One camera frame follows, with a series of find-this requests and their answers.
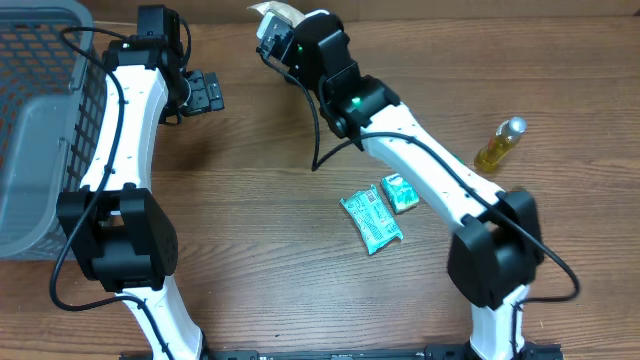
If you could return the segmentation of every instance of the small green packet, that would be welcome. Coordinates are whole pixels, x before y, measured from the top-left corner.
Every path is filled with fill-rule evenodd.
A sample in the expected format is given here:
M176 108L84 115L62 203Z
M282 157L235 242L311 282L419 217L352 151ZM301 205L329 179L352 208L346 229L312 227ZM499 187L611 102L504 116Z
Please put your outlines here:
M360 229L369 255L373 255L396 237L402 240L402 232L382 202L375 185L371 185L370 190L358 191L347 200L340 199L340 203Z
M396 214L410 209L420 202L418 193L400 174L389 175L383 178L380 183L393 212Z

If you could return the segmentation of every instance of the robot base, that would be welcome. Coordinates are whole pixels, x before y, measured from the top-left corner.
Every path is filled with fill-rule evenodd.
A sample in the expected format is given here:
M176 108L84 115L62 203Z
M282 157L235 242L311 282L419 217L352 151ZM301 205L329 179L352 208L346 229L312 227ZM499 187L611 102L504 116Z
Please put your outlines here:
M518 360L562 360L560 345L526 343ZM152 355L122 356L120 360L152 360ZM424 349L308 351L258 353L257 351L210 351L201 360L479 360L469 344L427 345Z

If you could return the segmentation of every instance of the mesh basket side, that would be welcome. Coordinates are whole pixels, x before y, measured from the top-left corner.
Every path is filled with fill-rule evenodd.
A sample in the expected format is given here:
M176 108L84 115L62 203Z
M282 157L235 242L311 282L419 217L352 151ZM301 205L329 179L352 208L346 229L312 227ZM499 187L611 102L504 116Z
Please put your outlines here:
M22 106L32 97L68 94L75 55L58 32L67 20L0 23L0 173ZM69 39L78 44L79 34Z
M97 66L89 63L78 105L78 118L71 149L67 155L67 172L62 191L77 191L80 187L80 181L87 172L98 145L106 101L105 74Z
M96 56L95 49L91 54ZM89 63L84 77L82 96L78 104L78 116L74 126L73 140L67 153L67 169L64 174L62 191L77 191L82 177L86 174L95 154L100 136L100 128L107 101L107 83L104 72ZM27 256L30 259L51 259L58 256L67 241L60 224L47 233L43 241L34 244ZM67 259L75 258L69 252Z

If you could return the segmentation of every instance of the wire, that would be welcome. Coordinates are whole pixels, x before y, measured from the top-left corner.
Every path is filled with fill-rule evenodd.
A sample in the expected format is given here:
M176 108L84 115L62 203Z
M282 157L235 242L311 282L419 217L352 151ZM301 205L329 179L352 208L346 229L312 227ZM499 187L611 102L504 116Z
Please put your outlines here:
M162 347L162 352L167 355L167 358L169 358L169 360L174 360L173 354L169 350L169 347L168 347L167 343L164 341L164 339L162 337L162 334L160 333L160 330L158 329L158 325L157 325L155 319L153 318L153 314L151 314L151 311L149 310L149 308L145 304L145 301L143 301L143 300L141 300L141 299L139 299L139 298L137 298L135 296L128 296L127 295L127 296L119 296L119 297L112 297L112 298L109 298L109 299L99 300L99 301L92 302L92 303L89 303L89 304L84 304L84 305L69 305L69 304L66 304L66 303L62 302L60 300L60 298L58 298L57 283L58 283L58 277L60 275L60 270L62 269L62 265L64 263L64 259L67 257L67 254L69 253L69 250L71 249L71 245L73 244L73 241L78 236L78 232L79 232L81 226L87 221L87 218L89 217L89 214L96 207L96 205L98 203L98 199L100 198L100 194L104 191L104 189L105 189L105 187L107 185L107 181L109 180L109 175L114 171L113 170L113 163L115 161L116 152L118 150L118 144L120 142L120 135L122 134L122 126L123 126L123 123L124 123L124 105L126 103L126 101L124 99L124 92L122 91L122 86L120 85L120 82L118 81L116 76L113 74L113 72L108 70L98 59L93 57L91 54L85 52L84 50L80 49L79 47L77 47L76 45L71 43L65 37L65 34L68 34L68 33L71 33L71 32L79 32L79 31L91 31L91 32L96 32L96 33L107 34L107 35L111 35L111 36L117 37L117 38L122 39L122 40L126 40L127 37L124 36L124 35L118 34L118 33L114 33L114 32L109 31L109 30L92 28L92 27L68 27L68 28L62 29L60 31L60 41L62 41L65 45L67 45L69 48L71 48L76 53L80 54L82 57L86 58L88 61L90 61L96 67L98 67L102 71L104 71L104 73L107 74L107 76L109 76L111 78L111 80L113 81L113 83L114 83L114 85L116 87L116 90L118 91L118 98L119 98L119 101L118 101L118 122L117 122L116 130L115 130L115 133L114 133L114 136L113 136L113 144L111 145L111 150L109 152L109 158L107 159L107 163L106 163L106 165L104 167L104 175L102 176L102 180L100 181L100 184L98 185L98 188L96 189L95 193L93 194L93 197L91 198L91 201L89 201L89 204L86 206L85 211L82 213L82 215L80 216L80 219L78 220L78 222L76 223L75 227L71 231L71 234L69 235L69 238L67 239L67 242L64 244L64 246L62 248L62 251L60 251L60 255L58 256L58 259L56 260L55 267L53 269L53 272L51 273L51 279L49 280L49 296L51 297L51 301L53 301L53 303L57 307L59 307L62 310L73 311L73 312L95 309L95 308L100 307L100 306L113 304L115 302L120 302L120 301L131 301L133 303L136 303L138 305L138 309L141 309L144 312L144 314L146 315L147 319L149 320L149 324L151 325L153 333L155 334L158 342L160 343L160 346Z
M300 89L302 89L302 92L304 93L304 96L307 98L307 101L309 102L309 108L311 109L311 116L313 116L313 127L314 127L314 130L315 130L315 145L314 145L314 148L313 148L313 160L311 161L311 171L318 170L318 168L320 167L320 164L318 164L318 154L320 153L320 122L318 121L318 111L316 109L315 104L313 103L313 98L311 97L311 94L309 93L309 90L307 90L307 88L304 87L304 85L302 85L300 80L296 79L295 77L291 76L286 71L284 71L284 70L280 69L279 67L275 66L271 61L269 61L269 59L266 59L264 56L260 56L260 59L262 59L262 62L265 65L267 65L268 67L272 68L273 70L278 72L280 75L284 76L287 80L289 80L292 83L298 85L298 87Z
M182 61L180 61L180 67L184 68L187 66L189 62L189 58L191 57L191 30L189 30L189 23L183 17L180 17L180 23L184 26L184 29L187 31L187 51L185 51L184 56L182 57Z
M455 180L458 183L458 185L460 185L462 189L464 189L473 199L475 199L478 203L480 203L482 206L484 206L487 209L489 214L493 216L493 220L495 220L497 223L502 223L507 225L513 231L523 236L525 239L531 242L536 248L538 248L543 253L545 253L549 258L551 258L551 260L553 260L565 273L567 273L567 275L571 279L571 282L573 283L573 288L574 288L571 294L565 295L565 296L554 296L554 297L526 298L514 304L513 316L511 321L511 325L512 325L511 326L511 347L512 347L514 358L517 356L517 353L518 353L517 342L516 342L517 314L518 314L518 311L522 311L522 305L526 303L534 303L534 302L537 302L537 303L566 302L566 301L571 301L576 297L578 297L578 295L580 294L580 281L578 280L577 275L573 272L571 267L567 265L567 263L564 260L562 260L560 256L554 253L546 245L538 241L535 237L533 237L533 235L529 234L526 230L520 227L520 225L516 224L509 217L507 217L506 215L498 211L493 205L489 204L486 200L484 200L478 193L476 193L476 191L473 188L471 188L462 178L460 178L460 176L453 169L451 169L451 167L433 149L431 149L429 146L427 146L425 143L421 142L420 140L416 139L415 137L401 134L401 133L394 133L394 132L376 132L376 133L362 134L360 136L353 137L352 139L349 139L341 143L340 145L336 146L331 151L329 151L327 154L325 154L322 158L320 158L320 160L317 160L317 149L319 148L319 143L320 143L318 116L316 113L315 105L313 104L313 100L311 100L311 95L309 94L309 91L300 83L300 81L298 81L298 79L294 78L293 76L289 75L283 70L277 68L269 60L265 59L263 56L261 56L260 58L267 66L276 70L278 73L284 75L287 79L291 80L296 85L298 85L303 90L303 92L305 93L305 96L307 97L307 100L309 101L311 112L314 115L313 121L316 128L316 153L314 154L314 158L311 166L312 171L316 171L322 164L324 164L327 160L329 160L333 155L335 155L340 150L346 148L347 146L354 144L354 142L358 142L358 141L369 139L369 138L376 138L376 137L389 137L389 138L405 140L408 143L412 143L418 146L419 148L421 148L422 150L424 150L425 152L427 152L440 166L442 166L442 168L453 178L453 180ZM321 76L320 81L318 83L318 92L317 92L318 101L323 111L329 117L333 118L333 115L331 114L331 111L329 110L329 107L327 106L324 99L323 89L324 89L325 81L326 81L326 78L324 76Z

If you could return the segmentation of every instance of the yellow liquid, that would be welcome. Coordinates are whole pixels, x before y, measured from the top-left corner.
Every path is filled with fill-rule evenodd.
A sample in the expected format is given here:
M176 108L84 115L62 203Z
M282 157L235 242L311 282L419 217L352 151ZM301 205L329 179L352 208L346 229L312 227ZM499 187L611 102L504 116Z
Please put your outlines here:
M473 161L476 169L484 172L493 172L498 168L500 161L513 149L520 137L507 136L506 131L502 130L502 126L498 129L489 144L480 149Z

